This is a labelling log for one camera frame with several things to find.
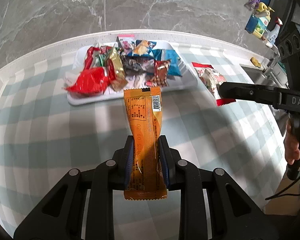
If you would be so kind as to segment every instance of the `metal faucet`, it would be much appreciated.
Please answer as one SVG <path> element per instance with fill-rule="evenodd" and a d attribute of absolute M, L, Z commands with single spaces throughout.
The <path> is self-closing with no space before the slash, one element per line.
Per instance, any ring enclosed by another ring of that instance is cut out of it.
<path fill-rule="evenodd" d="M 269 78 L 270 73 L 272 73 L 274 66 L 277 65 L 278 61 L 280 60 L 280 52 L 278 50 L 278 47 L 276 45 L 273 45 L 271 49 L 274 52 L 274 58 L 267 64 L 267 68 L 262 71 L 263 75 L 267 79 Z"/>

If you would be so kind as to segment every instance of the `silver screw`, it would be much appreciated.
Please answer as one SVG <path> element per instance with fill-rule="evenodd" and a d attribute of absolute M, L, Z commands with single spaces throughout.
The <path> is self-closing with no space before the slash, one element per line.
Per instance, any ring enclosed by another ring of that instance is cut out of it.
<path fill-rule="evenodd" d="M 109 167 L 114 166 L 115 165 L 115 161 L 114 160 L 108 160 L 106 162 L 106 165 L 109 166 Z"/>
<path fill-rule="evenodd" d="M 78 173 L 79 173 L 79 171 L 78 171 L 77 169 L 72 169 L 72 170 L 69 171 L 69 174 L 70 174 L 71 176 L 75 176 L 75 175 L 77 175 Z"/>
<path fill-rule="evenodd" d="M 225 173 L 225 171 L 222 168 L 217 168 L 216 169 L 216 174 L 219 176 L 222 176 Z"/>
<path fill-rule="evenodd" d="M 178 161 L 178 164 L 179 164 L 180 166 L 186 166 L 186 165 L 188 164 L 188 162 L 187 162 L 186 160 L 179 160 L 179 161 Z"/>

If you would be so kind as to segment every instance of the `human hand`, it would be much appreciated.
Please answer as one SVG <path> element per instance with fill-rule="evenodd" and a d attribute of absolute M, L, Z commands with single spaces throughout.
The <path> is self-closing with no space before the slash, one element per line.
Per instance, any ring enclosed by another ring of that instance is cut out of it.
<path fill-rule="evenodd" d="M 300 159 L 300 150 L 298 149 L 299 142 L 297 138 L 291 133 L 290 119 L 288 119 L 286 122 L 286 129 L 287 133 L 283 141 L 285 149 L 284 156 L 286 158 L 287 163 L 292 165 L 294 163 L 294 160 Z"/>

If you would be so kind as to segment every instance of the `sink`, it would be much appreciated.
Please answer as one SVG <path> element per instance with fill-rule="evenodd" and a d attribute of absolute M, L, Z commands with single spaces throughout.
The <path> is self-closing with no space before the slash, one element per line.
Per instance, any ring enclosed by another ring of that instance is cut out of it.
<path fill-rule="evenodd" d="M 249 67 L 242 67 L 243 70 L 247 73 L 247 75 L 251 78 L 253 83 L 258 85 L 265 85 L 271 87 L 281 87 L 275 81 L 271 79 L 267 79 L 261 69 L 249 68 Z"/>

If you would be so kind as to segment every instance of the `plastic tray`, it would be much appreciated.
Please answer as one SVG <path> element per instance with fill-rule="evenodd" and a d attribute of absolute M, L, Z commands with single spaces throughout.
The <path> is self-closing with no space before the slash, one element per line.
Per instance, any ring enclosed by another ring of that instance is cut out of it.
<path fill-rule="evenodd" d="M 154 49 L 173 49 L 171 44 L 168 41 L 156 41 L 157 45 L 154 47 Z M 111 43 L 105 43 L 105 45 L 108 46 L 117 46 L 117 42 L 111 42 Z M 86 54 L 86 51 L 88 50 L 90 46 L 84 46 L 80 49 L 78 49 L 77 54 L 75 55 L 72 71 L 74 73 L 79 73 L 83 69 L 83 61 Z M 182 60 L 182 57 L 179 55 L 180 60 L 178 62 L 178 66 L 181 72 L 182 77 L 178 76 L 168 76 L 168 86 L 162 87 L 161 91 L 172 91 L 172 90 L 183 90 L 190 87 L 195 87 L 198 85 L 198 81 L 196 76 L 193 74 L 193 72 L 189 69 L 189 67 L 186 65 L 186 63 Z M 124 89 L 130 89 L 131 83 L 128 83 Z M 83 96 L 77 93 L 70 93 L 68 92 L 67 99 L 68 102 L 71 105 L 77 106 L 97 101 L 103 101 L 103 100 L 109 100 L 109 99 L 115 99 L 115 98 L 122 98 L 123 97 L 123 90 L 119 92 L 115 92 L 111 86 L 107 88 L 107 90 L 104 92 L 104 94 L 96 95 L 96 96 Z"/>

